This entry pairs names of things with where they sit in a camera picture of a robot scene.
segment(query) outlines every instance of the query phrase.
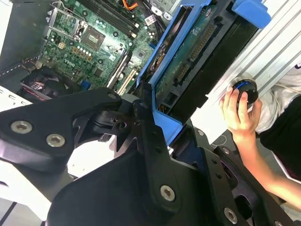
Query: person's hand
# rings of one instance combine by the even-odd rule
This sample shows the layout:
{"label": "person's hand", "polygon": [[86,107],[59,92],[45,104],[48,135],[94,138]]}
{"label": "person's hand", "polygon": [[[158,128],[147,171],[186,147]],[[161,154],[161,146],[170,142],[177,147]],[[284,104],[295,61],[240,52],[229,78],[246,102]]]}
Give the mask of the person's hand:
{"label": "person's hand", "polygon": [[248,94],[244,92],[237,109],[238,95],[238,89],[233,91],[233,88],[229,88],[220,102],[222,115],[236,144],[250,139],[255,140],[255,129],[259,122],[262,106],[261,101],[257,99],[253,104],[252,111],[248,113]]}

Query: green circuit board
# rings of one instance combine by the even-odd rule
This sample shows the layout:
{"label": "green circuit board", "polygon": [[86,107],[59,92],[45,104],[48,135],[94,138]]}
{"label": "green circuit board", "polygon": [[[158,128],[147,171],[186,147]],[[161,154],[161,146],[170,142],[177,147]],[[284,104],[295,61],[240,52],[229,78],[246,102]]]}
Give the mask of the green circuit board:
{"label": "green circuit board", "polygon": [[[129,12],[118,6],[117,2],[114,4],[116,9],[123,10],[124,15],[131,17],[137,24],[134,37],[124,34],[78,1],[67,0],[64,7],[73,13],[63,7],[57,11],[41,63],[78,84],[88,81],[92,85],[90,89],[95,89],[108,84],[125,56],[130,53],[131,58],[122,68],[113,88],[115,91],[122,88],[121,93],[127,92],[154,50],[150,43],[156,38],[156,28],[154,24],[146,26],[144,14],[138,8]],[[76,31],[81,18],[85,23],[81,24],[81,30]],[[81,31],[80,40],[73,38],[76,32]]]}
{"label": "green circuit board", "polygon": [[[206,9],[202,10],[200,17],[196,20],[191,31],[188,33],[174,58],[157,82],[155,87],[156,98],[160,98],[164,89],[173,84],[175,79],[178,82],[183,79],[184,74],[190,68],[191,62],[196,59],[196,53],[200,51],[201,47],[205,44],[205,40],[209,37],[209,35],[205,35],[204,38],[201,38],[201,35],[215,10],[216,6],[207,6]],[[215,25],[213,24],[212,28],[209,29],[210,32],[214,28]]]}

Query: screw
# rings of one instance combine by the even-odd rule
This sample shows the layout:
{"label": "screw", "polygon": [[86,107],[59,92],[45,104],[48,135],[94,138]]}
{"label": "screw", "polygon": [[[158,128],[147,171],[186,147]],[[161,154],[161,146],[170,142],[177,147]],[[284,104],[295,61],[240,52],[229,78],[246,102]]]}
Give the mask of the screw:
{"label": "screw", "polygon": [[276,226],[282,226],[282,224],[279,221],[275,221]]}
{"label": "screw", "polygon": [[170,186],[162,185],[160,192],[161,196],[169,202],[172,202],[175,199],[174,191]]}
{"label": "screw", "polygon": [[111,97],[112,99],[116,99],[116,98],[117,98],[117,97],[116,97],[114,94],[112,94],[112,93],[109,93],[108,96]]}
{"label": "screw", "polygon": [[32,125],[27,121],[15,121],[10,125],[15,133],[26,134],[32,131]]}
{"label": "screw", "polygon": [[203,135],[204,135],[204,132],[203,132],[203,131],[201,131],[200,129],[198,130],[198,133],[199,133],[199,135],[201,135],[201,136],[203,136]]}
{"label": "screw", "polygon": [[65,144],[65,138],[59,134],[50,134],[46,138],[47,144],[51,147],[61,147]]}
{"label": "screw", "polygon": [[223,147],[222,149],[226,154],[230,154],[230,151],[227,148]]}
{"label": "screw", "polygon": [[237,217],[236,214],[233,212],[233,210],[231,210],[230,208],[226,207],[224,209],[224,214],[226,216],[226,218],[232,223],[232,224],[237,224]]}
{"label": "screw", "polygon": [[148,108],[148,106],[144,102],[141,102],[140,105],[144,108]]}

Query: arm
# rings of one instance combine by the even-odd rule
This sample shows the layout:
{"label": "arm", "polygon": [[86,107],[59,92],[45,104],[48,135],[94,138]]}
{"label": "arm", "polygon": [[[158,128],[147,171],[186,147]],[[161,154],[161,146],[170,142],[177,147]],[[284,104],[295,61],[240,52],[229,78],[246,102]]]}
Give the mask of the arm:
{"label": "arm", "polygon": [[227,90],[220,107],[245,167],[268,192],[301,209],[301,185],[274,174],[258,153],[255,128],[260,118],[261,101],[257,100],[252,111],[247,113],[247,93],[243,93],[237,110],[238,95],[238,90]]}

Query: round knob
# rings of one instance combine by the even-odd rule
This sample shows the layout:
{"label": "round knob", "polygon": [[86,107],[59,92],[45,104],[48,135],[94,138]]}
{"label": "round knob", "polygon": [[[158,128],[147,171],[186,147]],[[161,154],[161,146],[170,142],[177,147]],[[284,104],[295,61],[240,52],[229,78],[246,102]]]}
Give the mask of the round knob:
{"label": "round knob", "polygon": [[239,90],[238,101],[241,98],[243,92],[248,94],[248,108],[253,104],[258,98],[258,91],[256,82],[250,79],[243,79],[238,81],[233,85],[233,89]]}

